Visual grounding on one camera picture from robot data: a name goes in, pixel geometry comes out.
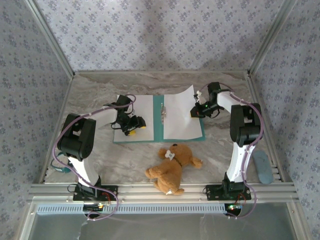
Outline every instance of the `paper sheet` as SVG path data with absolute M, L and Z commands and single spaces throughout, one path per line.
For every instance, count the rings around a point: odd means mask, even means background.
M 163 123 L 164 139 L 190 140 L 202 137 L 199 118 L 191 117 L 195 106 L 194 86 L 184 92 L 164 95 L 166 117 Z
M 143 117 L 146 128 L 135 129 L 135 134 L 126 136 L 121 129 L 114 130 L 114 142 L 140 142 L 154 140 L 154 98 L 152 95 L 135 95 L 136 100 L 133 104 L 134 115 Z

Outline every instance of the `patterned wallpaper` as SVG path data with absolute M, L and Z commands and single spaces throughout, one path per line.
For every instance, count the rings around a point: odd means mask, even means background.
M 283 0 L 36 0 L 80 70 L 248 69 Z
M 283 166 L 320 240 L 320 2 L 298 0 L 255 81 Z
M 68 78 L 23 0 L 0 1 L 0 239 L 39 178 Z

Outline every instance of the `brown teddy bear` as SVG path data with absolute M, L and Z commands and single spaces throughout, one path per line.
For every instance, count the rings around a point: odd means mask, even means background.
M 202 167 L 202 160 L 194 157 L 191 149 L 185 144 L 173 144 L 169 150 L 161 148 L 158 156 L 163 159 L 162 163 L 148 168 L 145 175 L 149 179 L 157 179 L 154 186 L 166 195 L 183 194 L 185 190 L 179 188 L 182 168 L 191 164 L 199 169 Z

